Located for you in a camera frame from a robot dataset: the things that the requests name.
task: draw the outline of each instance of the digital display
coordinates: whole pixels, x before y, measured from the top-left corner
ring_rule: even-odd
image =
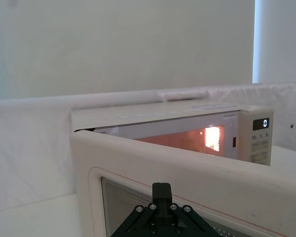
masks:
[[[268,128],[270,126],[270,118],[262,118],[253,121],[253,131]]]

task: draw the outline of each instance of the white wall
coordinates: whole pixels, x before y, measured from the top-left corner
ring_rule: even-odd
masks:
[[[0,98],[244,84],[254,0],[0,0]]]
[[[258,0],[258,82],[296,81],[296,0]]]

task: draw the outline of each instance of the white fabric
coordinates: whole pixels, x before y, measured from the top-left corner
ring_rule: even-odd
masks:
[[[273,106],[274,144],[296,150],[296,83],[0,101],[0,210],[74,193],[69,146],[71,109],[162,102],[191,96]]]
[[[272,168],[296,172],[296,152],[273,146],[271,160]],[[0,212],[0,237],[81,237],[76,195]]]

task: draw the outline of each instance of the white backdrop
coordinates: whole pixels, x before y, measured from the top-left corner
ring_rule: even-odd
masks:
[[[71,109],[190,96],[273,107],[273,144],[296,150],[296,83],[0,100],[0,210],[74,193]]]
[[[0,98],[252,81],[254,0],[0,0]]]
[[[256,80],[296,81],[296,0],[258,0]]]

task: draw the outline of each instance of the white surface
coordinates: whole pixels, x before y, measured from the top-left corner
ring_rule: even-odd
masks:
[[[252,82],[254,0],[0,0],[0,98]]]
[[[257,81],[296,81],[296,0],[257,1],[260,12]]]
[[[284,167],[296,169],[296,152],[273,146],[272,168]],[[0,212],[0,237],[81,237],[76,195]]]
[[[86,237],[105,236],[101,177],[146,190],[162,180],[207,219],[249,236],[296,236],[296,172],[90,131],[71,135],[71,149]]]
[[[0,101],[0,210],[73,194],[71,109],[206,95],[274,107],[273,144],[296,148],[296,84],[196,87]]]

